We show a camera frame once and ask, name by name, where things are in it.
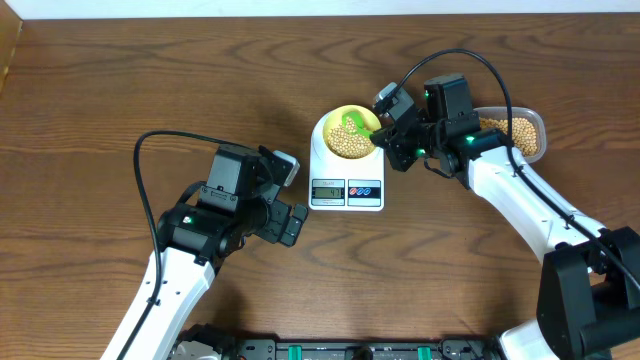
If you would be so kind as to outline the green plastic measuring scoop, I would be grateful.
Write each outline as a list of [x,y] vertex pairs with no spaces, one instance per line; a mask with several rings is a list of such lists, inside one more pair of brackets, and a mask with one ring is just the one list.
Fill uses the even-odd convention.
[[363,115],[357,110],[344,113],[341,117],[341,121],[342,127],[348,135],[359,135],[369,138],[372,134],[372,132],[365,126]]

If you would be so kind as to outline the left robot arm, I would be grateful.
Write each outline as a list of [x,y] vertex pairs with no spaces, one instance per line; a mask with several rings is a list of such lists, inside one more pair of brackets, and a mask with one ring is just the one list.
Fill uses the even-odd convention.
[[102,357],[167,359],[187,318],[224,260],[256,235],[293,246],[308,208],[252,200],[231,216],[179,204],[161,217],[139,290]]

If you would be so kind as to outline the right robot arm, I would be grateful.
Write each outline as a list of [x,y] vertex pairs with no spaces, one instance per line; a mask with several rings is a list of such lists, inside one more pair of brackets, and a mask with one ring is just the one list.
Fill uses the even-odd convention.
[[374,111],[391,119],[372,142],[393,169],[439,160],[497,209],[542,264],[536,317],[502,333],[505,359],[607,359],[639,337],[639,235],[586,216],[549,186],[498,129],[484,129],[463,75],[424,84],[418,108],[399,85],[379,92]]

